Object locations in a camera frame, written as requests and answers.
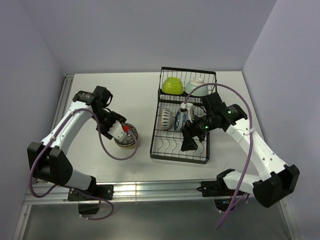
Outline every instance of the light green bowl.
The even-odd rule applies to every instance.
[[[179,95],[184,92],[184,86],[182,85],[180,78],[168,77],[163,83],[162,92]]]

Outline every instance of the metal frame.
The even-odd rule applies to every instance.
[[[61,95],[59,98],[57,110],[54,116],[52,129],[62,119],[69,94],[71,91],[74,74],[66,74]],[[178,181],[142,181],[142,182],[101,182],[98,184],[114,185],[114,194],[112,202],[150,202],[150,201],[178,201],[178,200],[200,200],[203,199],[201,192],[196,190],[201,185],[201,181],[210,181],[212,179],[199,180],[178,180]],[[38,182],[34,185],[37,193],[44,193],[52,186],[51,183]],[[51,205],[51,204],[78,204],[79,202],[67,201],[68,189],[56,187],[44,198],[35,198],[30,191],[25,195],[23,206],[14,232],[14,240],[22,240],[29,220],[32,205]],[[82,201],[82,203],[96,203],[97,201]],[[280,201],[284,219],[286,221],[290,239],[300,240],[300,234],[295,222],[293,213],[289,207],[286,198]]]

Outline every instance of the dish rack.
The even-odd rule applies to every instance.
[[[181,151],[183,134],[181,131],[174,131],[176,113],[180,104],[188,95],[185,91],[180,95],[167,94],[162,91],[162,86],[168,77],[180,78],[183,89],[193,78],[202,78],[204,83],[216,83],[217,75],[214,71],[195,70],[186,68],[166,67],[161,68],[160,81],[158,88],[158,101],[154,121],[154,128],[150,147],[150,157],[152,159],[186,162],[194,164],[206,164],[210,159],[210,135],[206,134],[205,140],[200,142],[198,137],[194,137],[197,150]],[[208,86],[209,94],[217,91],[217,86]],[[191,96],[189,103],[193,103],[193,113],[197,117],[205,115],[201,97]],[[172,112],[172,124],[168,130],[161,129],[161,113],[163,108]]]

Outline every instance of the white table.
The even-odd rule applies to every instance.
[[[217,72],[217,82],[237,90],[248,102],[253,114],[253,126],[259,134],[261,129],[241,71]],[[108,157],[101,148],[96,123],[89,120],[80,130],[67,157],[80,172],[95,176],[98,182],[145,182],[171,180],[214,179],[217,174],[233,168],[242,171],[246,154],[223,130],[210,133],[210,160],[207,164],[175,162],[150,158],[150,145],[157,109],[159,72],[76,74],[70,89],[66,109],[72,98],[80,91],[91,92],[96,86],[106,87],[113,94],[109,108],[127,118],[139,134],[136,154],[125,161]],[[246,107],[233,92],[218,88],[223,101],[228,105]],[[105,137],[107,149],[117,157],[125,157],[132,149],[117,146]],[[257,174],[253,164],[248,173]]]

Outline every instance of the gray floor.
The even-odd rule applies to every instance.
[[[103,205],[102,213],[108,210]],[[24,240],[288,240],[279,204],[264,208],[254,199],[215,230],[212,199],[116,203],[105,220],[78,217],[75,204],[34,205]]]

